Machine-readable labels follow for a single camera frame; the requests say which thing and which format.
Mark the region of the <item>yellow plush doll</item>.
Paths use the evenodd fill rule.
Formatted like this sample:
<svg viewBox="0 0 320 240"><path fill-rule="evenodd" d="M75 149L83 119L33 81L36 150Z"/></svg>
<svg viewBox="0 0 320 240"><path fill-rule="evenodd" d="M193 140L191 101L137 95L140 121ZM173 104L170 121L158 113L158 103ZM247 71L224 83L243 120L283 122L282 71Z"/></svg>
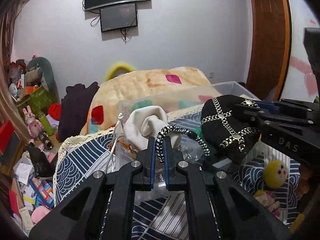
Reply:
<svg viewBox="0 0 320 240"><path fill-rule="evenodd" d="M289 171L285 164L280 160L269 162L265 169L263 180L267 189L276 190L282 187L288 178ZM258 190L254 194L254 198L274 215L280 218L280 202L276 200L276 195L273 191Z"/></svg>

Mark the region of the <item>pink plush toy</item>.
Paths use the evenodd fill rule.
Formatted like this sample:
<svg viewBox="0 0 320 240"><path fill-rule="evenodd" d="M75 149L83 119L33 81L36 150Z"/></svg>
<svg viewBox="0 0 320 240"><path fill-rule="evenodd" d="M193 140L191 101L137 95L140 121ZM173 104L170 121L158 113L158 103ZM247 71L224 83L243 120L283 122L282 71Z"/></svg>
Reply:
<svg viewBox="0 0 320 240"><path fill-rule="evenodd" d="M50 213L51 209L45 207L45 206L38 206L34 209L34 211L31 214L31 220L34 224L37 224L39 221L41 221L48 213Z"/></svg>

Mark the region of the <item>brown wooden wardrobe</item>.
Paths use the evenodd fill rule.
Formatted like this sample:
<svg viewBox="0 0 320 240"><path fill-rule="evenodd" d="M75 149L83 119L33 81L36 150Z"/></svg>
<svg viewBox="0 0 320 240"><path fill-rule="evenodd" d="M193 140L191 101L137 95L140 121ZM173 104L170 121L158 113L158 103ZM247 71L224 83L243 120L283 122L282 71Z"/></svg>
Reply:
<svg viewBox="0 0 320 240"><path fill-rule="evenodd" d="M251 0L253 37L246 88L260 99L279 100L291 54L289 0Z"/></svg>

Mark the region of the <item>beige fleece blanket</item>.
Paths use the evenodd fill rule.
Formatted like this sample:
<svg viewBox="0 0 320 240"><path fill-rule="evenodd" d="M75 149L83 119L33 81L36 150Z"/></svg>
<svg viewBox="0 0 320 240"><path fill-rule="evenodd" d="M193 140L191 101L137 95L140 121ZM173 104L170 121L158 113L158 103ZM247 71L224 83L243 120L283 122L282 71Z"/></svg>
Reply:
<svg viewBox="0 0 320 240"><path fill-rule="evenodd" d="M173 92L194 86L208 86L210 81L194 67L177 67L169 70L153 69L129 72L104 82L94 95L87 121L80 134L90 133L92 111L103 108L103 121L95 125L93 133L106 130L118 120L118 105L122 100L134 100L147 96Z"/></svg>

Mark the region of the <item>clear glitter pouch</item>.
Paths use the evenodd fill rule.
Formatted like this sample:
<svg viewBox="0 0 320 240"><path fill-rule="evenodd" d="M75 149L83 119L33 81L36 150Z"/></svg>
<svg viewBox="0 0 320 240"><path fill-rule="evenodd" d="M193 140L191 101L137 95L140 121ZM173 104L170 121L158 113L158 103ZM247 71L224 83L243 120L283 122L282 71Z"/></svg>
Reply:
<svg viewBox="0 0 320 240"><path fill-rule="evenodd" d="M180 144L176 148L183 154L183 159L193 164L200 164L203 155L201 146L187 137L183 136ZM123 165L135 160L137 156L137 149L129 143L129 141L122 135L116 137L110 146L112 151L112 158L108 163L107 171L109 173L119 170ZM164 166L159 161L156 162L155 182L151 191L137 191L135 193L135 204L146 202L157 198L167 198L174 195L166 189L164 178Z"/></svg>

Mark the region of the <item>dark purple garment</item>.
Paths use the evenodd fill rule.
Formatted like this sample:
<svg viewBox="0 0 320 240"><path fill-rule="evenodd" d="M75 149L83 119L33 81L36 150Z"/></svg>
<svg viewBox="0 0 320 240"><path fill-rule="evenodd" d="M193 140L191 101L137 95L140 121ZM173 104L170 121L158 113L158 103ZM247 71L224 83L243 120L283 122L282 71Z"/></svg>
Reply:
<svg viewBox="0 0 320 240"><path fill-rule="evenodd" d="M97 82L90 86L78 83L66 87L66 95L61 100L61 114L58 128L58 141L64 142L69 137L80 134L86 123L92 99L99 89Z"/></svg>

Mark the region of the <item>green cardboard box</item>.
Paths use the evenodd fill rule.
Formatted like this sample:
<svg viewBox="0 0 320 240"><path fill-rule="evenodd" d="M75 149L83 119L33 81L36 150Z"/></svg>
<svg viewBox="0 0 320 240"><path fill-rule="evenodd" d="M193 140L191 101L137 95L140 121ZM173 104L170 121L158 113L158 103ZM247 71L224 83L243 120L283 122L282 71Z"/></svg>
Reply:
<svg viewBox="0 0 320 240"><path fill-rule="evenodd" d="M48 92L43 87L39 87L33 93L24 96L15 105L21 117L24 117L23 109L28 105L31 107L33 114L38 115L40 112L47 114L48 108L57 102L57 97L54 91Z"/></svg>

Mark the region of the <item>cream white sock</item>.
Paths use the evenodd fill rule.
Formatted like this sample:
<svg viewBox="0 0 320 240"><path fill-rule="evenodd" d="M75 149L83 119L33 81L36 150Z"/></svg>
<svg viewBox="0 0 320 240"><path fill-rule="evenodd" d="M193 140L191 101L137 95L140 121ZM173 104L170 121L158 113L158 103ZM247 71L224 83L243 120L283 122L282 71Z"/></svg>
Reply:
<svg viewBox="0 0 320 240"><path fill-rule="evenodd" d="M147 106L134 110L124 124L126 139L138 150L146 150L149 137L157 137L168 126L168 116L159 106Z"/></svg>

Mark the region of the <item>pink rabbit toy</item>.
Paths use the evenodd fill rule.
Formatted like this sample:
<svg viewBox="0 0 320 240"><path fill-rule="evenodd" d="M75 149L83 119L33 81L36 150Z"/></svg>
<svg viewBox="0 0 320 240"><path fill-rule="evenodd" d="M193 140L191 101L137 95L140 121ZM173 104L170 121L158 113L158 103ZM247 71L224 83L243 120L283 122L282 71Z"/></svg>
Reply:
<svg viewBox="0 0 320 240"><path fill-rule="evenodd" d="M39 140L40 133L44 130L41 122L36 119L29 105L23 109L23 113L29 135L32 139Z"/></svg>

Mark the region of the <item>red cloth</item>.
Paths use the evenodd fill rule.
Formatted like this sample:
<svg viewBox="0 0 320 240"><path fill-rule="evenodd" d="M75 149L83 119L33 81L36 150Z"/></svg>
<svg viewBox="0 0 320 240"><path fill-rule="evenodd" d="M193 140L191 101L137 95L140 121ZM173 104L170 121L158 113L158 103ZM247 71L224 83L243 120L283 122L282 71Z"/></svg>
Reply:
<svg viewBox="0 0 320 240"><path fill-rule="evenodd" d="M61 116L61 104L53 103L48 108L48 114L54 119L59 121Z"/></svg>

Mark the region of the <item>black figurine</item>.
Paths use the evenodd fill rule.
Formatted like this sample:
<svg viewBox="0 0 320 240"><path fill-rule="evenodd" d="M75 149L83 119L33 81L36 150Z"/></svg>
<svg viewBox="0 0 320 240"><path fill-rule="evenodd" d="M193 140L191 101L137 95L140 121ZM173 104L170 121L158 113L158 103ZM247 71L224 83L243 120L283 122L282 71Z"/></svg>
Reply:
<svg viewBox="0 0 320 240"><path fill-rule="evenodd" d="M50 160L48 160L45 153L36 147L32 142L27 144L25 149L30 155L30 159L34 168L34 177L52 178L57 165L57 154L50 154Z"/></svg>

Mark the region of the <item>blue white patterned blanket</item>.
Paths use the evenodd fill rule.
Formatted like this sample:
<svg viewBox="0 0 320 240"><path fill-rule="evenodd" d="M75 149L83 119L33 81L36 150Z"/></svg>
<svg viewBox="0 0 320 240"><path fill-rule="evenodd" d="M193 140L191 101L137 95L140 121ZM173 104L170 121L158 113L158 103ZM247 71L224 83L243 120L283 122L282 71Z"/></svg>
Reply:
<svg viewBox="0 0 320 240"><path fill-rule="evenodd" d="M119 138L113 144L113 129L79 135L67 139L59 148L54 179L55 203L74 191L94 171L113 172L133 156L127 142ZM282 161L289 175L282 187L269 189L263 181L266 165ZM295 190L300 178L299 163L271 147L257 142L232 177L274 215L290 226L298 217ZM185 197L181 192L165 188L162 172L157 173L155 187L149 192L137 192L133 211L133 239L188 239Z"/></svg>

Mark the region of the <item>white sliding wardrobe door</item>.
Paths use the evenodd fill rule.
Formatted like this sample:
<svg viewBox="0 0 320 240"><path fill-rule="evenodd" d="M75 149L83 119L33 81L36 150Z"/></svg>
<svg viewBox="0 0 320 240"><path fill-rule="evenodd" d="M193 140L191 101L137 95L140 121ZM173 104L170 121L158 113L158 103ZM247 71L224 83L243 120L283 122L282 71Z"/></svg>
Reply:
<svg viewBox="0 0 320 240"><path fill-rule="evenodd" d="M304 30L319 27L306 0L289 0L291 10L291 55L281 98L313 102L318 96L316 78L303 44Z"/></svg>

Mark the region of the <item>green knitted cloth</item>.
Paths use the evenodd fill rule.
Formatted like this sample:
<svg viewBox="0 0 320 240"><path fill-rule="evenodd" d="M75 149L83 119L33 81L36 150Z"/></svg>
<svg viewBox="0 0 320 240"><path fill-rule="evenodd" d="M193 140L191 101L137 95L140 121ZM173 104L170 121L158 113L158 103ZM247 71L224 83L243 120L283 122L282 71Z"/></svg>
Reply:
<svg viewBox="0 0 320 240"><path fill-rule="evenodd" d="M205 138L204 138L204 136L203 136L203 133L202 133L202 129L201 129L201 128L196 129L194 132L197 134L197 136L198 136L205 144L207 143L206 140L205 140Z"/></svg>

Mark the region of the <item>green plush toy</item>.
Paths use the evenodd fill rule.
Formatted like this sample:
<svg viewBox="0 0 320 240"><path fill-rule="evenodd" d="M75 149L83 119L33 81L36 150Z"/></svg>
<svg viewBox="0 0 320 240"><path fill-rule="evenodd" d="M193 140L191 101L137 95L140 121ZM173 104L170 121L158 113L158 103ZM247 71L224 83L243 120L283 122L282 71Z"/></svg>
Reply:
<svg viewBox="0 0 320 240"><path fill-rule="evenodd" d="M56 82L50 62L44 57L32 59L26 66L24 84L43 87L48 92L56 90Z"/></svg>

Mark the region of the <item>yellow plush hoop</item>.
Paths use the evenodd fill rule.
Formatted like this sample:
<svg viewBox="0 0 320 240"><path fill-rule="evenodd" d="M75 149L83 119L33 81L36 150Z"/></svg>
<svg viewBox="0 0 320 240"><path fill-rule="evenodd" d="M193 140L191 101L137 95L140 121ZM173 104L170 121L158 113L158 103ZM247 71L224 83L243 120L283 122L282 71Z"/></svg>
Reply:
<svg viewBox="0 0 320 240"><path fill-rule="evenodd" d="M136 71L135 68L133 68L131 65L125 62L118 62L114 64L110 70L108 71L105 81L109 81L115 77L118 77L120 75L124 75L126 73L134 72Z"/></svg>

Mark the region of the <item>green bottle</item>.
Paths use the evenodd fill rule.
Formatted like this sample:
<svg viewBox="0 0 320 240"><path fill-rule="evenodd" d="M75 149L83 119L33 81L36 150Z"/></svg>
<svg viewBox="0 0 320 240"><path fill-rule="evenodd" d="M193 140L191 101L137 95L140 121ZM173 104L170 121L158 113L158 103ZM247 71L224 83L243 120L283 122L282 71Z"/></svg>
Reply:
<svg viewBox="0 0 320 240"><path fill-rule="evenodd" d="M48 136L52 136L54 135L54 129L52 128L50 122L48 121L46 115L43 112L39 112L38 113L38 119L41 122L44 130L46 131L46 133L48 134Z"/></svg>

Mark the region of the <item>clear plastic storage box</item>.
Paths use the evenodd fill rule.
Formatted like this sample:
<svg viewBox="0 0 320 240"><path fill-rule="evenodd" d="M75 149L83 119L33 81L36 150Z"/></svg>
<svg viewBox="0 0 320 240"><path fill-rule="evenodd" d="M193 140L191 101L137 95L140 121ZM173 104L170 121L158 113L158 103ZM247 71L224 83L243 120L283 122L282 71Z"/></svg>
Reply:
<svg viewBox="0 0 320 240"><path fill-rule="evenodd" d="M195 131L201 127L203 104L207 100L221 95L234 95L257 100L255 95L239 83L228 81L210 86L190 87L135 100L123 100L119 103L119 111L123 114L124 125L134 110L147 106L159 106L167 114L168 124ZM124 135L124 127L118 128L117 131Z"/></svg>

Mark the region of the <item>small black wall monitor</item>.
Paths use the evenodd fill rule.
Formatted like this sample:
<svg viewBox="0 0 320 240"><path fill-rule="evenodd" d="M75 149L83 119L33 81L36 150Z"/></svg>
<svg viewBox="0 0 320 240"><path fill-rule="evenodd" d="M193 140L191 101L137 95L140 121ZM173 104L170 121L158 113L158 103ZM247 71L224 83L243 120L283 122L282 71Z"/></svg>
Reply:
<svg viewBox="0 0 320 240"><path fill-rule="evenodd" d="M100 9L101 32L120 30L138 26L136 3L113 5Z"/></svg>

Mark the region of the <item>black hat with chains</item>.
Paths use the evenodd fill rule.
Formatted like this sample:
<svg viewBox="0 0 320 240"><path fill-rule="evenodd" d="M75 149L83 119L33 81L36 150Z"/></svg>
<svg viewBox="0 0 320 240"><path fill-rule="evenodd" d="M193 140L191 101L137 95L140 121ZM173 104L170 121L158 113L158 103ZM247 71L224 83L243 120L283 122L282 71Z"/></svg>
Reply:
<svg viewBox="0 0 320 240"><path fill-rule="evenodd" d="M259 129L235 118L234 105L258 107L254 100L234 95L209 99L202 107L201 131L218 157L226 157L235 165L240 165L258 141L260 133Z"/></svg>

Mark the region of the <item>red box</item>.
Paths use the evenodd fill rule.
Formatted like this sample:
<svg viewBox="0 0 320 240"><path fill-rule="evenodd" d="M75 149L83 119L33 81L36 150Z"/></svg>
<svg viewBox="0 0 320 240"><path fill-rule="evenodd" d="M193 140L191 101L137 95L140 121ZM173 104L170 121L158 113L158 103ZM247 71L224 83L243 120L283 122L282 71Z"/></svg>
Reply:
<svg viewBox="0 0 320 240"><path fill-rule="evenodd" d="M1 127L0 127L0 152L1 155L4 154L5 149L7 148L7 145L14 133L14 127L10 120L6 121Z"/></svg>

